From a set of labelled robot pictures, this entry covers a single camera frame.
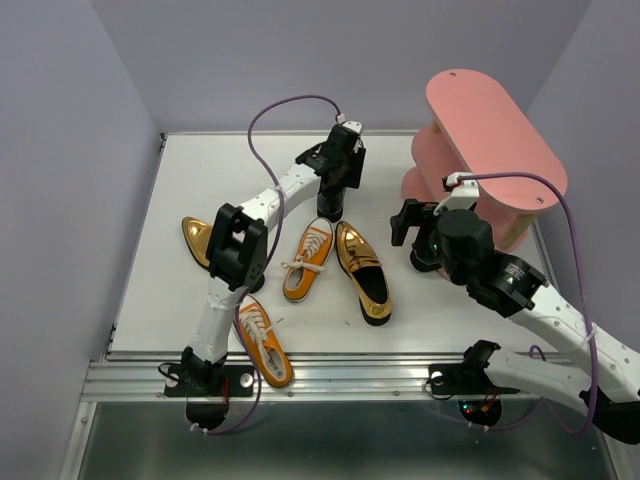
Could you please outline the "black loafer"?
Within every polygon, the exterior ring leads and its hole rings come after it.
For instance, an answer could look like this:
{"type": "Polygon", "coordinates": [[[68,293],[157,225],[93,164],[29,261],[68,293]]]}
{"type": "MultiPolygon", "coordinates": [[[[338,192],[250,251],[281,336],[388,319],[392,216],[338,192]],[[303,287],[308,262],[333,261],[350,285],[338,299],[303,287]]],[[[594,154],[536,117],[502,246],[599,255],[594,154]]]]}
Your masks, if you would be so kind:
{"type": "Polygon", "coordinates": [[[343,216],[345,188],[321,188],[316,197],[317,216],[338,222],[343,216]]]}
{"type": "Polygon", "coordinates": [[[435,244],[414,246],[409,259],[415,270],[421,273],[428,273],[442,269],[438,254],[439,249],[435,244]]]}

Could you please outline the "black loafer back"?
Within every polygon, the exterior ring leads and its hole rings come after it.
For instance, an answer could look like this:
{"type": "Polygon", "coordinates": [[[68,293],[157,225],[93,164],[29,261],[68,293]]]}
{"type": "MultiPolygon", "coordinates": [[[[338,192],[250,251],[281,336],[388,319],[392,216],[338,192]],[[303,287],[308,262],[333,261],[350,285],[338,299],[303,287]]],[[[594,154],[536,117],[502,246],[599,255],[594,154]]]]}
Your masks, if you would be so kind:
{"type": "Polygon", "coordinates": [[[435,244],[414,246],[409,259],[415,270],[421,273],[428,273],[442,269],[438,254],[439,249],[435,244]]]}

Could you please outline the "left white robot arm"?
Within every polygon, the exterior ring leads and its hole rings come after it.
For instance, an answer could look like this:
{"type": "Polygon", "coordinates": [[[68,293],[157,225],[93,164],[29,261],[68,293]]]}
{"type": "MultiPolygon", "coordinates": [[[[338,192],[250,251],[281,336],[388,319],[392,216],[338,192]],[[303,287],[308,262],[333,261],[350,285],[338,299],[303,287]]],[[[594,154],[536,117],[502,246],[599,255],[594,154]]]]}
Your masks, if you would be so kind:
{"type": "Polygon", "coordinates": [[[366,152],[361,132],[359,122],[334,125],[327,139],[299,155],[273,187],[239,206],[226,203],[219,208],[206,249],[206,304],[182,353],[184,363],[193,363],[187,379],[199,393],[213,393],[222,384],[223,371],[217,364],[228,352],[235,309],[268,265],[269,233],[312,198],[319,216],[332,222],[342,217],[344,191],[360,184],[366,152]]]}

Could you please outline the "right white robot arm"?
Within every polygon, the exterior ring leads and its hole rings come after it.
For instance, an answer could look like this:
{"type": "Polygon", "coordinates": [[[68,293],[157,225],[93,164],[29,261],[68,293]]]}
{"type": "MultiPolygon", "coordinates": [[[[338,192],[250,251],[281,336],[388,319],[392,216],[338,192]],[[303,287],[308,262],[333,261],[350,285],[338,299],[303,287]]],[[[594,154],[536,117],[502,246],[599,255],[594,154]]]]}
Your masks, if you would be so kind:
{"type": "Polygon", "coordinates": [[[608,436],[639,442],[639,354],[596,325],[587,326],[545,275],[495,249],[488,222],[472,210],[437,213],[410,199],[390,220],[391,243],[418,230],[411,262],[441,268],[479,305],[534,333],[571,361],[558,365],[479,340],[461,362],[434,364],[428,383],[437,396],[527,392],[590,416],[608,436]]]}

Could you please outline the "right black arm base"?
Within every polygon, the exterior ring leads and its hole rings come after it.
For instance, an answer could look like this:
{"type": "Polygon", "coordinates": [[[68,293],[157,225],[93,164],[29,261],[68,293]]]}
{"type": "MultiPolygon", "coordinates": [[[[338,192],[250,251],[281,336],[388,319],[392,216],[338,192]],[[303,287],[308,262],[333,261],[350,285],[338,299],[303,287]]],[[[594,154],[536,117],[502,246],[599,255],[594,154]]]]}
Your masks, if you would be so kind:
{"type": "Polygon", "coordinates": [[[500,346],[495,342],[478,340],[464,352],[461,362],[430,364],[429,376],[423,386],[437,399],[493,394],[494,390],[499,394],[517,394],[518,389],[497,387],[485,372],[491,355],[499,349],[500,346]]]}

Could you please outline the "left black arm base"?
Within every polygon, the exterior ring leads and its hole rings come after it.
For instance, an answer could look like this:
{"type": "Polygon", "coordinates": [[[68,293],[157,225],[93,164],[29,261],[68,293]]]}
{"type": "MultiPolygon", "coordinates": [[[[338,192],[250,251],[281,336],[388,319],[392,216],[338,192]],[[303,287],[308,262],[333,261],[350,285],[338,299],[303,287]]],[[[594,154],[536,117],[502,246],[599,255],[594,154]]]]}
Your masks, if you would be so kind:
{"type": "Polygon", "coordinates": [[[164,395],[170,398],[253,395],[252,365],[227,365],[226,356],[215,362],[203,360],[190,346],[183,350],[179,362],[163,362],[157,370],[165,380],[164,395]]]}

